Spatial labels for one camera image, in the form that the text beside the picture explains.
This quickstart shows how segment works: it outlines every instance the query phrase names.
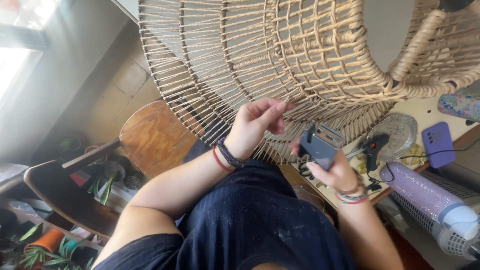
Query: tiled floor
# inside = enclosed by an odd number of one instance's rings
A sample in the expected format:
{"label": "tiled floor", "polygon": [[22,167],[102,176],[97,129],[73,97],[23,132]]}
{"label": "tiled floor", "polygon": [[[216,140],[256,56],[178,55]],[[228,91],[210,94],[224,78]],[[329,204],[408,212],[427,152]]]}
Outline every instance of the tiled floor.
{"label": "tiled floor", "polygon": [[[118,67],[80,129],[93,145],[111,141],[120,134],[130,116],[158,98],[160,92],[148,71],[139,39]],[[122,154],[121,148],[116,152]]]}

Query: purple phone case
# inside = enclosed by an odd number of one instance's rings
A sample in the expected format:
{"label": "purple phone case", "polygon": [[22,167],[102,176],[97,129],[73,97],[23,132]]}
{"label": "purple phone case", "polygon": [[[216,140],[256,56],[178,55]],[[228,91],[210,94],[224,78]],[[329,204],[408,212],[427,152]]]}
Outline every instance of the purple phone case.
{"label": "purple phone case", "polygon": [[[425,153],[429,155],[442,150],[453,150],[452,137],[448,124],[437,123],[421,132]],[[455,160],[455,152],[442,152],[428,157],[430,166],[438,168]]]}

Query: navy blue shirt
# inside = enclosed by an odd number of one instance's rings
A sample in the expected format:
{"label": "navy blue shirt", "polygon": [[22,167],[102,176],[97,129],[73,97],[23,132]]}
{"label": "navy blue shirt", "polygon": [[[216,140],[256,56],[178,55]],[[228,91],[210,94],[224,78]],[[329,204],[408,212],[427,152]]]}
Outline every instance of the navy blue shirt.
{"label": "navy blue shirt", "polygon": [[217,184],[178,224],[179,234],[134,240],[95,270],[354,269],[335,227],[297,199],[276,166],[250,160]]}

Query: hand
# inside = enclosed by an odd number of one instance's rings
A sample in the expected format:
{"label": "hand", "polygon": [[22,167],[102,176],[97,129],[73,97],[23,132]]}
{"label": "hand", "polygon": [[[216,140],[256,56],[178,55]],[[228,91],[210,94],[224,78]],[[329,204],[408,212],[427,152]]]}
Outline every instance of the hand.
{"label": "hand", "polygon": [[[292,154],[297,155],[300,149],[300,139],[295,139],[290,148],[292,148]],[[357,176],[342,150],[335,154],[328,171],[314,162],[307,162],[307,168],[315,178],[335,189],[349,191],[358,185]]]}
{"label": "hand", "polygon": [[262,98],[240,107],[225,146],[233,157],[246,160],[264,137],[266,130],[283,134],[283,112],[295,108],[292,103],[275,98]]}

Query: rattan chair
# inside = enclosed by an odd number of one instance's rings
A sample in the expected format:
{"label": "rattan chair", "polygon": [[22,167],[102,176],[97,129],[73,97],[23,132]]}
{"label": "rattan chair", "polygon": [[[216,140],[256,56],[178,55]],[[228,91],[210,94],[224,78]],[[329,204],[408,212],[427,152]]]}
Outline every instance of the rattan chair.
{"label": "rattan chair", "polygon": [[140,2],[152,76],[202,140],[215,120],[232,125],[248,101],[275,97],[297,105],[285,115],[287,132],[265,134],[256,152],[278,164],[300,161],[288,143],[312,120],[349,143],[398,101],[450,93],[480,78],[479,0],[452,13],[438,10],[438,0],[416,0],[388,72],[370,55],[362,0]]}

